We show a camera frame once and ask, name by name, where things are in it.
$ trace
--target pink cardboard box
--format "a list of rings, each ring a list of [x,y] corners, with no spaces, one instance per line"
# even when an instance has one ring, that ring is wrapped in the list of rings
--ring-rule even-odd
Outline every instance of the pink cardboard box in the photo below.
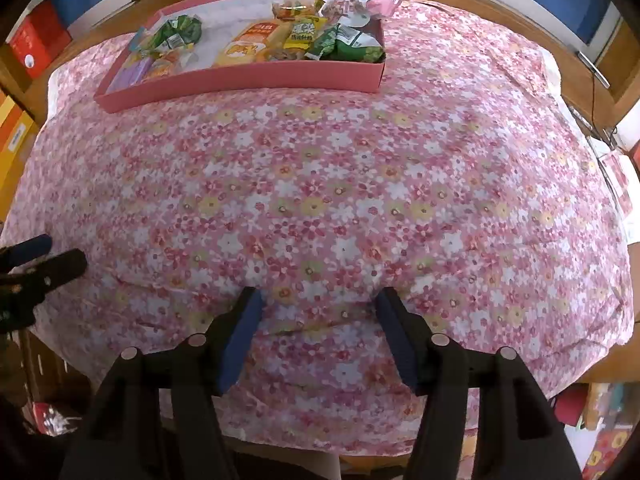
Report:
[[[233,0],[185,0],[155,12],[145,23],[147,28],[166,19],[174,13],[191,14],[206,8],[206,4],[221,2],[234,8]],[[239,12],[246,6],[246,0],[238,0]],[[202,20],[203,35],[206,19]],[[383,41],[382,31],[379,41]],[[385,63],[358,63],[328,60],[288,60],[255,62],[245,65],[217,66],[191,70],[177,75],[165,76],[142,82],[135,86],[107,93],[113,78],[129,56],[128,48],[118,56],[94,95],[95,101],[108,113],[127,110],[143,104],[175,99],[187,95],[203,94],[220,90],[251,88],[325,88],[331,90],[353,90],[377,92]]]

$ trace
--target screw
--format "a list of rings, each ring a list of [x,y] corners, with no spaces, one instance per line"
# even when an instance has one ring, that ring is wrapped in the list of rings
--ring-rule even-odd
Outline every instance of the screw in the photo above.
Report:
[[[431,342],[437,346],[446,346],[449,344],[449,341],[451,341],[451,339],[444,334],[433,334],[431,336]]]
[[[204,334],[193,334],[189,338],[190,346],[202,346],[206,342],[207,342],[207,336],[205,336]]]
[[[518,353],[510,346],[504,346],[500,348],[500,355],[509,361],[513,361],[518,356]]]
[[[136,355],[138,355],[138,349],[134,346],[130,346],[129,348],[125,348],[120,357],[122,357],[125,361],[129,361],[133,359]]]

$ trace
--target wrapped bread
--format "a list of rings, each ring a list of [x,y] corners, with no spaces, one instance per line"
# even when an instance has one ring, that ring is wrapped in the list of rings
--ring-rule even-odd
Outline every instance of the wrapped bread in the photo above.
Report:
[[[264,60],[267,49],[282,45],[290,31],[290,23],[276,19],[252,23],[224,48],[214,65],[227,66]]]

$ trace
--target red box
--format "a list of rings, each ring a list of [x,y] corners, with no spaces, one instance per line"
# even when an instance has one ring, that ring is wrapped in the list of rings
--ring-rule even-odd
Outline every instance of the red box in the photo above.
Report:
[[[18,61],[36,79],[71,43],[49,0],[38,4],[24,19],[9,41]]]
[[[220,0],[184,0],[156,12],[147,28],[174,12],[185,11]],[[165,76],[106,93],[111,81],[129,56],[127,48],[118,56],[94,95],[95,101],[108,113],[127,110],[147,103],[175,99],[187,95],[221,90],[251,88],[325,88],[377,92],[385,63],[350,61],[290,60],[254,62],[244,65],[216,66]]]

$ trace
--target pink floral fabric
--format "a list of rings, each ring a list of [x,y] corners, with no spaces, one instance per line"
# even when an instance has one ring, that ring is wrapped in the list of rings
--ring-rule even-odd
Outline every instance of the pink floral fabric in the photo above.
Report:
[[[93,94],[129,36],[65,65],[2,243],[47,232],[89,269],[35,333],[97,382],[123,348],[171,348],[257,286],[223,431],[364,455],[410,452],[424,403],[376,322],[383,286],[467,348],[513,346],[547,394],[625,342],[624,235],[540,48],[441,4],[406,2],[385,30],[378,94],[218,92],[109,115]]]

